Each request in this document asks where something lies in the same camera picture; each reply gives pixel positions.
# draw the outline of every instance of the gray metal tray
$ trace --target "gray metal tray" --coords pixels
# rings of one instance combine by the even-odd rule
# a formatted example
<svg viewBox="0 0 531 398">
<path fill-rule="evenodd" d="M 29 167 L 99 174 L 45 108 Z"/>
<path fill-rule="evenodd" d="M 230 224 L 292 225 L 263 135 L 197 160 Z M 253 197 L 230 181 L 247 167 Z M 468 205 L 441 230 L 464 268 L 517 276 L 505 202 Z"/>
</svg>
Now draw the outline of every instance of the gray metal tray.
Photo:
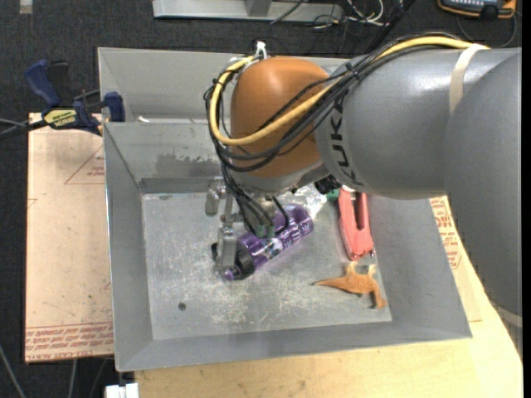
<svg viewBox="0 0 531 398">
<path fill-rule="evenodd" d="M 429 201 L 369 200 L 378 255 L 361 264 L 378 264 L 387 308 L 312 285 L 348 263 L 334 204 L 249 279 L 214 275 L 218 220 L 203 207 L 220 171 L 202 94 L 232 56 L 99 49 L 101 91 L 124 97 L 127 120 L 104 130 L 117 370 L 469 337 Z M 343 62 L 307 59 L 332 70 Z"/>
</svg>

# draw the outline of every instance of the orange toy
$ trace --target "orange toy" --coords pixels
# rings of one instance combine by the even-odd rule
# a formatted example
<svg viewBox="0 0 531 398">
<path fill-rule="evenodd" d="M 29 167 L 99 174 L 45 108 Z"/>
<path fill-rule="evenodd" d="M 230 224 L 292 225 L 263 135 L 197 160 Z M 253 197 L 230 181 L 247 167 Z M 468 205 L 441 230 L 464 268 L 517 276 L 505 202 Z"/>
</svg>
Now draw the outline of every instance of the orange toy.
<svg viewBox="0 0 531 398">
<path fill-rule="evenodd" d="M 315 283 L 315 285 L 342 289 L 351 294 L 373 294 L 376 308 L 385 307 L 387 301 L 382 298 L 382 295 L 380 294 L 380 286 L 378 286 L 377 281 L 373 278 L 374 273 L 376 273 L 376 265 L 369 265 L 366 274 L 358 274 L 356 272 L 356 265 L 358 265 L 358 262 L 351 262 L 347 266 L 344 277 L 321 280 L 320 282 Z"/>
</svg>

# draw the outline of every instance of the pink object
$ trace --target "pink object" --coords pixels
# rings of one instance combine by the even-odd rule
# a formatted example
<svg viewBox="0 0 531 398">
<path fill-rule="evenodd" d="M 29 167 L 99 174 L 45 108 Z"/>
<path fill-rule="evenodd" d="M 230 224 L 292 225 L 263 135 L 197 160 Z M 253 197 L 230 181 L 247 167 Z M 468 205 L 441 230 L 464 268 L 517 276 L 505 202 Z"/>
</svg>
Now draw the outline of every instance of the pink object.
<svg viewBox="0 0 531 398">
<path fill-rule="evenodd" d="M 339 189 L 339 230 L 348 258 L 357 260 L 374 250 L 368 219 L 367 195 Z"/>
</svg>

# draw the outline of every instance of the purple object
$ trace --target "purple object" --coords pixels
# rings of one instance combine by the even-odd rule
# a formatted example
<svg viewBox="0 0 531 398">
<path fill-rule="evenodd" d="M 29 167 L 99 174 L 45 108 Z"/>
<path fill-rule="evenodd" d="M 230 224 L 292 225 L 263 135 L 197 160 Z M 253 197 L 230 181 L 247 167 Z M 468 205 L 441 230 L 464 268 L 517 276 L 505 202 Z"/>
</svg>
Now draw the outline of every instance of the purple object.
<svg viewBox="0 0 531 398">
<path fill-rule="evenodd" d="M 286 205 L 284 207 L 289 225 L 285 226 L 285 217 L 282 212 L 277 212 L 273 217 L 275 231 L 279 231 L 271 238 L 259 238 L 250 232 L 238 238 L 238 255 L 236 266 L 224 273 L 227 280 L 244 279 L 267 261 L 278 256 L 282 251 L 300 242 L 304 237 L 314 231 L 314 223 L 309 213 L 299 205 Z"/>
</svg>

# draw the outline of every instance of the gray carpet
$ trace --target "gray carpet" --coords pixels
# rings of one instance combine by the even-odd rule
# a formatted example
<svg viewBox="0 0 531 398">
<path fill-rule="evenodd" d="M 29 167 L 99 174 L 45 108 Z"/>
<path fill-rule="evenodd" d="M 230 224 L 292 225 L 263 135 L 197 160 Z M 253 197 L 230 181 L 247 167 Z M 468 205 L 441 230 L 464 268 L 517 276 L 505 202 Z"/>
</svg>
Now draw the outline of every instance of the gray carpet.
<svg viewBox="0 0 531 398">
<path fill-rule="evenodd" d="M 44 102 L 25 84 L 24 70 L 40 59 L 70 64 L 74 91 L 98 87 L 99 46 L 244 53 L 263 39 L 272 53 L 340 56 L 362 54 L 377 30 L 350 24 L 315 32 L 288 22 L 155 20 L 153 0 L 33 0 L 33 14 L 19 14 L 19 0 L 0 0 L 0 117 L 23 121 Z M 522 0 L 519 0 L 521 12 Z M 522 45 L 521 17 L 510 46 Z M 464 22 L 477 41 L 498 46 L 508 40 L 510 22 Z M 410 32 L 444 30 L 459 34 L 455 17 L 436 0 L 417 0 L 388 39 Z M 71 362 L 25 365 L 22 359 L 25 288 L 27 138 L 0 142 L 0 343 L 30 397 L 66 397 Z M 100 359 L 79 361 L 74 396 L 87 397 Z M 100 385 L 119 381 L 112 362 Z M 0 397 L 17 396 L 0 364 Z"/>
</svg>

